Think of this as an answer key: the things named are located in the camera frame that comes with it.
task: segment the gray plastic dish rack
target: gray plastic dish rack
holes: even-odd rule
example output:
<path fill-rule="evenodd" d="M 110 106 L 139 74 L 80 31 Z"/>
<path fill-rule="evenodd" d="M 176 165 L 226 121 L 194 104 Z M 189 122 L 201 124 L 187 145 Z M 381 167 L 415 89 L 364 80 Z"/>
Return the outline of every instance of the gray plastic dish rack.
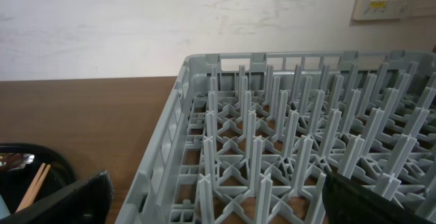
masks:
<path fill-rule="evenodd" d="M 435 222 L 435 64 L 420 51 L 187 57 L 116 223 L 322 223 L 326 171 Z"/>

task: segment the brown wooden table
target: brown wooden table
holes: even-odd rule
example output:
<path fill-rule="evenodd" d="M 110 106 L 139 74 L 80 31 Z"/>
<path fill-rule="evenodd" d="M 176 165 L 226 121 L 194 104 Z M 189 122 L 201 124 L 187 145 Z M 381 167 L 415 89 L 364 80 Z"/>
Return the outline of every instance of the brown wooden table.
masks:
<path fill-rule="evenodd" d="M 108 170 L 114 223 L 175 77 L 0 82 L 0 143 L 61 153 L 78 178 Z"/>

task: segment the black object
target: black object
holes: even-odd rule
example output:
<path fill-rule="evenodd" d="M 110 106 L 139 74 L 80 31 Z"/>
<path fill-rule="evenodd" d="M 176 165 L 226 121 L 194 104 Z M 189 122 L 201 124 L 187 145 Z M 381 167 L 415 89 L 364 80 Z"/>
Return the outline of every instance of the black object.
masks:
<path fill-rule="evenodd" d="M 0 144 L 0 153 L 35 155 L 33 162 L 22 170 L 0 172 L 0 195 L 11 213 L 17 209 L 42 163 L 51 164 L 51 168 L 35 202 L 76 181 L 76 175 L 69 163 L 59 153 L 44 146 L 6 143 Z"/>
<path fill-rule="evenodd" d="M 350 179 L 327 172 L 322 201 L 330 224 L 430 224 Z"/>
<path fill-rule="evenodd" d="M 31 206 L 0 220 L 0 224 L 101 223 L 114 199 L 108 171 L 78 180 Z"/>

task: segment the wall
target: wall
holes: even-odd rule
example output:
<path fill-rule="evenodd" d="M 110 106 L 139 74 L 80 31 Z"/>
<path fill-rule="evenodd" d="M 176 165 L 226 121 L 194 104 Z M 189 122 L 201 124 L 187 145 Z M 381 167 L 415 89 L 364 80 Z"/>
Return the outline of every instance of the wall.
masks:
<path fill-rule="evenodd" d="M 436 19 L 350 25 L 355 0 L 0 0 L 0 80 L 175 76 L 189 54 L 431 50 Z"/>

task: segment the chopsticks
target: chopsticks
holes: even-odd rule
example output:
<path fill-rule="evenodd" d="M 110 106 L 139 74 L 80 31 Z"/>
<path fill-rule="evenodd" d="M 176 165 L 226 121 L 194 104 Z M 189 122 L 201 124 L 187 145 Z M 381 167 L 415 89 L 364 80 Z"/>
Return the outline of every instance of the chopsticks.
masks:
<path fill-rule="evenodd" d="M 22 198 L 20 205 L 16 209 L 17 212 L 22 210 L 23 208 L 29 207 L 33 203 L 33 201 L 35 201 L 36 195 L 38 194 L 38 191 L 40 191 L 42 183 L 44 182 L 44 179 L 46 178 L 50 167 L 51 165 L 49 164 L 47 165 L 47 167 L 45 163 L 41 164 L 41 167 L 33 178 L 32 183 L 27 189 L 25 196 Z"/>

